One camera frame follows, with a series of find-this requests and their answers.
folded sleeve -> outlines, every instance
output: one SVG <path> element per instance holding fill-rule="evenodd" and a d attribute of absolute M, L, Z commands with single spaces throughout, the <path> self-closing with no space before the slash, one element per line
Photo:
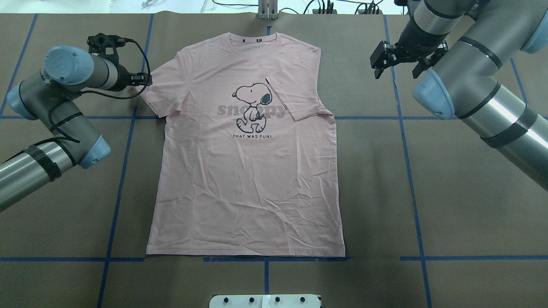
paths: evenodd
<path fill-rule="evenodd" d="M 287 57 L 282 69 L 267 77 L 267 82 L 293 120 L 331 114 L 318 96 L 318 70 L 321 50 L 305 46 Z"/>
<path fill-rule="evenodd" d="M 173 60 L 151 72 L 152 85 L 141 97 L 158 117 L 181 111 L 188 96 L 193 75 L 192 57 L 188 49 L 177 52 Z"/>

cartoon dog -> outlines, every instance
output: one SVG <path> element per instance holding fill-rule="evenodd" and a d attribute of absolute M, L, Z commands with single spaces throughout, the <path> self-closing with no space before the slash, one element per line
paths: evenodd
<path fill-rule="evenodd" d="M 272 102 L 272 93 L 264 83 L 254 83 L 250 86 L 241 86 L 232 93 L 233 98 L 249 104 L 243 113 L 243 118 L 236 120 L 236 125 L 244 133 L 260 133 L 265 130 L 266 118 L 257 106 L 268 105 Z"/>

